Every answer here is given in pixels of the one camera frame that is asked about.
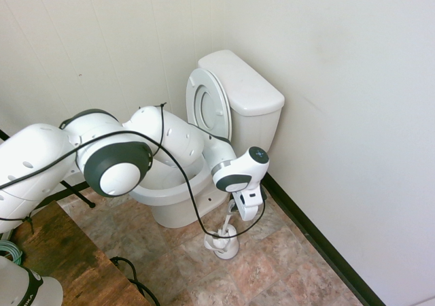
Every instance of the robot end effector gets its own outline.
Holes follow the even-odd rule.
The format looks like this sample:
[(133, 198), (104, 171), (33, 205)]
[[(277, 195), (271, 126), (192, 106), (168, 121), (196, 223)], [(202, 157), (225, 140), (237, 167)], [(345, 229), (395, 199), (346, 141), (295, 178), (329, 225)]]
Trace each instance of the robot end effector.
[(216, 187), (232, 193), (244, 221), (252, 220), (263, 203), (260, 181), (268, 166), (267, 153), (253, 146), (241, 157), (221, 162), (211, 170)]

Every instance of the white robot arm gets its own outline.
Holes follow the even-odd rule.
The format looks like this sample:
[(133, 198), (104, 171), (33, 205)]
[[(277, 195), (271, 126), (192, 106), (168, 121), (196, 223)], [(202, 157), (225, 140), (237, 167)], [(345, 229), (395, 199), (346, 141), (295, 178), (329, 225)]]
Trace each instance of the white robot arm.
[[(124, 124), (92, 109), (60, 128), (28, 126), (0, 145), (0, 218), (7, 219), (0, 220), (0, 233), (17, 227), (21, 221), (11, 220), (25, 218), (60, 181), (78, 171), (99, 194), (116, 197), (141, 182), (153, 158), (174, 167), (173, 159), (155, 144), (160, 141), (181, 167), (202, 154), (216, 187), (233, 193), (242, 219), (255, 216), (262, 203), (260, 180), (268, 169), (265, 151), (250, 148), (237, 158), (229, 141), (157, 107), (139, 109)], [(14, 182), (26, 175), (28, 179)]]

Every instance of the white wall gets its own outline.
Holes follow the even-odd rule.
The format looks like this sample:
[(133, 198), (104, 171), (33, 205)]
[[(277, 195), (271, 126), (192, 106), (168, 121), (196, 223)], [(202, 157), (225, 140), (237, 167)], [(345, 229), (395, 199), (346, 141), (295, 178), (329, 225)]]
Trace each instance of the white wall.
[(89, 108), (186, 118), (197, 60), (224, 44), (225, 0), (0, 0), (0, 128)]
[(227, 0), (286, 97), (271, 175), (387, 305), (435, 296), (435, 0)]

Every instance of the toilet seat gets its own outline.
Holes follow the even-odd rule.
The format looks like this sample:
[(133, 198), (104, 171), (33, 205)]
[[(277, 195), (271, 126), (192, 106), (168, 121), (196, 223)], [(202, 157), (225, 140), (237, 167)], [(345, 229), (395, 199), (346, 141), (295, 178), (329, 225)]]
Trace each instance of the toilet seat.
[(205, 69), (195, 69), (186, 88), (188, 122), (231, 140), (231, 112), (219, 80)]

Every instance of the marble floor tile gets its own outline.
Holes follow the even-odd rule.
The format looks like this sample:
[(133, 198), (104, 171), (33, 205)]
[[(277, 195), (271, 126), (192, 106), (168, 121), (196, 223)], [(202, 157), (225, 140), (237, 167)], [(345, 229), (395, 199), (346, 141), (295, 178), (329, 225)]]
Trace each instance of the marble floor tile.
[(162, 305), (172, 301), (187, 288), (171, 253), (166, 253), (152, 262), (136, 262), (135, 267), (139, 281), (156, 295)]
[(95, 203), (95, 207), (90, 208), (88, 204), (83, 202), (74, 194), (64, 198), (61, 202), (61, 206), (66, 205), (69, 210), (69, 215), (80, 226), (83, 221), (86, 221), (89, 217), (96, 216), (98, 214), (105, 214), (109, 207), (107, 206), (107, 198), (98, 195), (92, 188), (87, 188), (81, 191), (89, 201)]
[(285, 284), (278, 281), (273, 286), (267, 288), (256, 298), (254, 298), (249, 306), (299, 306), (293, 299), (292, 295), (287, 291)]
[(202, 233), (173, 249), (172, 254), (188, 284), (193, 284), (215, 271), (222, 263), (211, 250), (204, 247)]
[(329, 306), (351, 306), (351, 303), (345, 297), (340, 296)]
[[(82, 193), (97, 204), (94, 209), (74, 195), (59, 204), (106, 255), (131, 260), (139, 281), (161, 305), (362, 306), (270, 195), (263, 219), (239, 237), (239, 253), (220, 260), (203, 247), (198, 222), (165, 228), (151, 207), (128, 195), (107, 199), (92, 189)], [(223, 225), (227, 207), (225, 201), (203, 217), (207, 230)], [(240, 233), (253, 221), (237, 214), (230, 223)], [(133, 277), (125, 263), (119, 268)]]
[(124, 255), (120, 256), (132, 262), (150, 262), (169, 251), (155, 222), (149, 223), (147, 228), (123, 233), (121, 242)]
[(268, 206), (281, 218), (281, 220), (283, 220), (286, 225), (294, 225), (293, 221), (287, 216), (287, 214), (285, 214), (285, 212), (282, 210), (282, 208), (280, 208), (277, 202), (275, 202), (269, 192), (266, 189), (264, 191), (267, 195), (266, 202), (268, 203)]
[(177, 296), (166, 303), (166, 306), (194, 306), (187, 290), (181, 291)]
[(202, 232), (198, 221), (187, 226), (183, 226), (182, 228), (166, 228), (161, 225), (158, 225), (158, 227), (164, 239), (166, 240), (166, 243), (171, 249), (180, 246), (182, 243), (192, 239)]
[(194, 306), (244, 306), (245, 301), (224, 269), (218, 269), (189, 287)]
[(226, 269), (247, 301), (279, 280), (267, 257), (258, 248), (239, 252), (226, 263)]
[(90, 240), (102, 250), (110, 243), (120, 238), (110, 213), (97, 214), (96, 216), (87, 218), (79, 227), (86, 233)]
[(114, 215), (114, 222), (118, 230), (125, 233), (146, 228), (148, 224), (155, 223), (151, 208), (134, 199), (114, 207), (111, 212)]
[(351, 306), (362, 306), (362, 304), (358, 300), (358, 298), (356, 298), (356, 296), (353, 294), (353, 292), (350, 291), (350, 289), (348, 289), (348, 288), (344, 291), (343, 297), (345, 297), (349, 301)]
[(340, 296), (333, 279), (314, 262), (306, 262), (283, 279), (300, 306), (326, 306)]
[(259, 246), (281, 277), (296, 270), (309, 259), (297, 238), (286, 226), (263, 239)]
[[(254, 220), (256, 220), (258, 216), (260, 216), (260, 210)], [(251, 230), (248, 231), (248, 235), (250, 235), (253, 240), (260, 241), (282, 228), (282, 226), (284, 226), (284, 222), (267, 203), (263, 217)]]

